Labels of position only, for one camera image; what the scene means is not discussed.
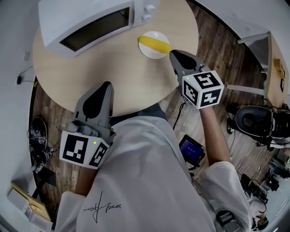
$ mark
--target purple screen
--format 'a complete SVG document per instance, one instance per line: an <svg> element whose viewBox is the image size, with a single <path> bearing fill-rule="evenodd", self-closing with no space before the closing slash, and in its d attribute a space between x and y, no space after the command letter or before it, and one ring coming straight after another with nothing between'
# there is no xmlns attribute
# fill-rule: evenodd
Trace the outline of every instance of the purple screen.
<svg viewBox="0 0 290 232"><path fill-rule="evenodd" d="M188 142L187 140L182 144L180 151L183 155L190 157L194 162L198 162L199 157L203 152L201 148Z"/></svg>

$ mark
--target screen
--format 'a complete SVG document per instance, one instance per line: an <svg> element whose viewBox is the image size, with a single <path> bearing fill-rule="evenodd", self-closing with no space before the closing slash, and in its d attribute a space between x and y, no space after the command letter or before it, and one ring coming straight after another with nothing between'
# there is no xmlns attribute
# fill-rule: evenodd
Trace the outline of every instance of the screen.
<svg viewBox="0 0 290 232"><path fill-rule="evenodd" d="M83 48L98 38L129 25L130 8L108 14L75 31L60 43L72 51Z"/></svg>
<svg viewBox="0 0 290 232"><path fill-rule="evenodd" d="M180 151L183 155L188 156L196 163L199 161L199 157L203 153L203 150L200 147L197 147L188 140L182 144Z"/></svg>

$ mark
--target round table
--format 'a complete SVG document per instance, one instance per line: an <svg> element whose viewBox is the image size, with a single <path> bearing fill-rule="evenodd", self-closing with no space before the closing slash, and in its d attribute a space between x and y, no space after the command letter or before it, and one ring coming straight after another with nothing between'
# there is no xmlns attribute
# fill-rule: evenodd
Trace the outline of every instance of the round table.
<svg viewBox="0 0 290 232"><path fill-rule="evenodd" d="M110 37L72 59L46 50L38 29L33 44L37 79L52 100L70 111L83 94L104 81L114 87L113 116L145 109L178 86L169 55L154 60L140 52L137 38L147 31L166 35L172 49L197 52L198 27L187 2L160 0L150 23Z"/></svg>

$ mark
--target handwritten signature on shirt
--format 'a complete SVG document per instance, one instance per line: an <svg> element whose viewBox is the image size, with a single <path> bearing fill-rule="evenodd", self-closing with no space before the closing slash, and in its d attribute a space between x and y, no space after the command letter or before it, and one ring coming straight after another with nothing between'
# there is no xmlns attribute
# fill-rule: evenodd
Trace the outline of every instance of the handwritten signature on shirt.
<svg viewBox="0 0 290 232"><path fill-rule="evenodd" d="M101 206L100 207L100 204L101 204L101 199L102 199L102 194L103 194L103 191L101 192L101 197L100 197L100 200L99 200L99 204L98 204L98 206L97 206L97 203L95 204L95 207L91 207L91 208L86 208L86 209L84 209L83 211L85 212L85 211L94 211L94 213L92 214L92 217L93 217L93 219L95 220L95 222L96 223L98 223L98 213L99 213L99 210L101 209L101 208L105 208L106 207L106 213L110 210L110 209L112 209L112 208L121 208L121 204L119 204L119 205L111 205L111 202L110 203L108 203L108 204L106 204L106 205L104 205L104 206Z"/></svg>

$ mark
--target yellow banana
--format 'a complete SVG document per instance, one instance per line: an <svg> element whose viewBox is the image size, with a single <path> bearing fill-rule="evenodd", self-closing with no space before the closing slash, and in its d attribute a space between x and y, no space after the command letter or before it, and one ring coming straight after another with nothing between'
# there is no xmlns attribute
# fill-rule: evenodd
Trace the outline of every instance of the yellow banana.
<svg viewBox="0 0 290 232"><path fill-rule="evenodd" d="M140 36L138 42L148 46L154 50L157 50L161 53L169 53L171 51L171 46L168 43L162 42L158 39L154 39L148 36Z"/></svg>

